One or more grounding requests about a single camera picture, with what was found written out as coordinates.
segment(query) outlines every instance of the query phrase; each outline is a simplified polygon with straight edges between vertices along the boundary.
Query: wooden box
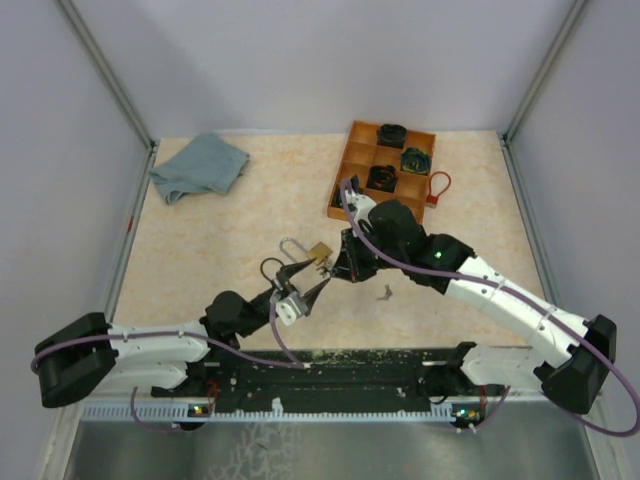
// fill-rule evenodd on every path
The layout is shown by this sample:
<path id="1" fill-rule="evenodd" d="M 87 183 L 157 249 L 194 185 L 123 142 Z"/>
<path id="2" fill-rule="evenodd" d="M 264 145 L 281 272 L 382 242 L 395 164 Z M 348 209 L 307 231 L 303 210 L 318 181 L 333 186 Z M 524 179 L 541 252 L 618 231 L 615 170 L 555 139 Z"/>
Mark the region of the wooden box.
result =
<path id="1" fill-rule="evenodd" d="M 378 145 L 376 132 L 380 124 L 367 122 L 353 122 L 349 139 L 342 155 L 342 162 L 336 175 L 332 189 L 327 215 L 330 218 L 346 220 L 347 216 L 342 208 L 334 205 L 334 199 L 340 188 L 340 182 L 344 178 L 357 175 L 360 179 L 360 187 L 364 194 L 371 197 L 377 203 L 398 199 L 413 212 L 418 223 L 422 223 L 429 176 L 418 173 L 402 172 L 400 169 L 400 156 L 409 147 L 416 147 L 428 153 L 433 159 L 436 136 L 431 133 L 409 130 L 403 148 L 383 147 Z M 398 172 L 398 181 L 393 193 L 366 188 L 369 179 L 369 169 L 373 165 L 393 165 Z"/>

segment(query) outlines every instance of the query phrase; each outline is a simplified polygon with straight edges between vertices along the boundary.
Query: gray wall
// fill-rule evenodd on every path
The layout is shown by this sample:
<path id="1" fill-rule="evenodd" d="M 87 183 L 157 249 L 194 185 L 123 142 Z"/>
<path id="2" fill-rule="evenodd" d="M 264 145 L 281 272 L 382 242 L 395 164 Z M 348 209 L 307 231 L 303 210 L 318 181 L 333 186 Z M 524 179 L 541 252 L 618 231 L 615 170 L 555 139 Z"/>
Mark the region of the gray wall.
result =
<path id="1" fill-rule="evenodd" d="M 570 0 L 76 0 L 155 137 L 503 129 Z"/>
<path id="2" fill-rule="evenodd" d="M 640 3 L 593 2 L 515 142 L 566 306 L 618 323 L 618 364 L 640 386 Z M 619 426 L 633 424 L 615 379 Z M 640 478 L 640 437 L 627 440 Z"/>
<path id="3" fill-rule="evenodd" d="M 99 306 L 145 151 L 54 2 L 0 2 L 0 45 L 0 478 L 21 480 L 54 416 L 33 347 Z"/>

